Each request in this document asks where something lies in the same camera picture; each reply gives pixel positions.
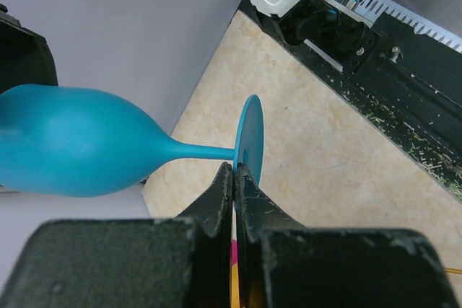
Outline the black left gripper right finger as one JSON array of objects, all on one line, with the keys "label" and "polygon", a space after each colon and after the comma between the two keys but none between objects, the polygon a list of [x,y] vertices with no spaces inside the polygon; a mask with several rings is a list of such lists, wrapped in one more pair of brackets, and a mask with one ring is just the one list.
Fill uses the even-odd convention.
[{"label": "black left gripper right finger", "polygon": [[235,171],[242,307],[457,307],[435,248],[412,229],[308,228]]}]

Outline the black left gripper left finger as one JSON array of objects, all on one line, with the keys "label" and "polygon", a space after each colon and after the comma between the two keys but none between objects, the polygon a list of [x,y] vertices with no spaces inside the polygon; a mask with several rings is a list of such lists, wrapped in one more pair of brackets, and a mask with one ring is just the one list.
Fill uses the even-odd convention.
[{"label": "black left gripper left finger", "polygon": [[55,220],[31,235],[3,307],[228,307],[232,168],[171,219]]}]

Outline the blue wine glass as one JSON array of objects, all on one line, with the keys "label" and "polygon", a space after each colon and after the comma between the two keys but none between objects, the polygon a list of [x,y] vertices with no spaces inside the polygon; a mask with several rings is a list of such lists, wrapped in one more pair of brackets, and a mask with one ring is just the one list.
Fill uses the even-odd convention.
[{"label": "blue wine glass", "polygon": [[96,89],[24,84],[1,95],[1,184],[24,193],[107,195],[176,159],[246,164],[261,176],[261,101],[243,107],[231,149],[171,138],[142,109]]}]

